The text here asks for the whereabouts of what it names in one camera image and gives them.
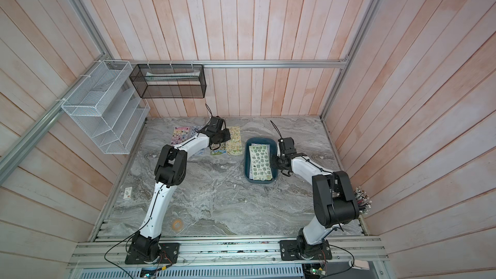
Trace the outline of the teal plastic storage box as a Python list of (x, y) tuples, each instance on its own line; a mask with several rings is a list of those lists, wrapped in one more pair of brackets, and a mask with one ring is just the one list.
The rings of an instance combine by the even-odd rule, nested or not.
[(250, 138), (245, 146), (245, 177), (255, 184), (270, 184), (278, 177), (278, 170), (271, 166), (277, 146), (270, 138)]

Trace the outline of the yellow animal sticker sheet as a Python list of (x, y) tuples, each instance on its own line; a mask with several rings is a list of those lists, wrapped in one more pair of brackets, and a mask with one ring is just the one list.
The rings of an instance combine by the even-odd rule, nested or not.
[(210, 148), (210, 154), (212, 156), (222, 155), (222, 154), (225, 154), (225, 153), (226, 153), (226, 144), (225, 143), (213, 145)]

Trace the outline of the green panda sticker sheet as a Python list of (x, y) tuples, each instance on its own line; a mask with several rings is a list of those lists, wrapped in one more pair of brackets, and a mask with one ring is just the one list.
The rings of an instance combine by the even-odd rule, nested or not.
[(240, 127), (229, 127), (231, 139), (226, 142), (226, 152), (232, 156), (243, 154)]

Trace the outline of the pink sticker sheet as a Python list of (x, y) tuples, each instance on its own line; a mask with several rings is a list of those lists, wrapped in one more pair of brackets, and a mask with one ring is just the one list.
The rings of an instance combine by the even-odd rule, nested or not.
[(191, 137), (192, 127), (175, 127), (170, 144), (178, 145)]

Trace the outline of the blue penguin sticker sheet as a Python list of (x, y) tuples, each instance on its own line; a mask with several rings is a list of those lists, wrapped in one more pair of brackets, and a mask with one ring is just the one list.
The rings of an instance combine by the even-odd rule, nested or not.
[[(192, 126), (191, 129), (190, 129), (190, 135), (189, 137), (192, 138), (194, 136), (196, 136), (199, 132), (199, 130), (201, 130), (203, 127), (201, 125), (195, 125), (195, 126)], [(198, 152), (195, 153), (195, 156), (203, 156), (205, 154), (205, 150), (202, 149)]]

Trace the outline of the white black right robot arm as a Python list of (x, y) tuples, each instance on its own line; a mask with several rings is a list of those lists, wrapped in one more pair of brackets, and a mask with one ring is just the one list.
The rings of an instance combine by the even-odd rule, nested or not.
[(286, 176), (300, 176), (312, 185), (315, 216), (298, 232), (295, 240), (280, 242), (281, 259), (327, 260), (331, 258), (331, 246), (326, 237), (359, 217), (358, 201), (346, 172), (327, 170), (297, 152), (294, 144), (293, 138), (280, 138), (271, 166)]

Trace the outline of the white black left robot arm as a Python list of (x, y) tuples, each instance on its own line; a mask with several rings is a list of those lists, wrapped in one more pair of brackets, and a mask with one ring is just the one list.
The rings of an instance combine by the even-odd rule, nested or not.
[(163, 146), (155, 166), (152, 201), (142, 226), (130, 238), (126, 264), (155, 264), (161, 257), (160, 237), (165, 213), (176, 187), (187, 172), (187, 160), (197, 152), (231, 139), (225, 120), (212, 116), (209, 122), (188, 140)]

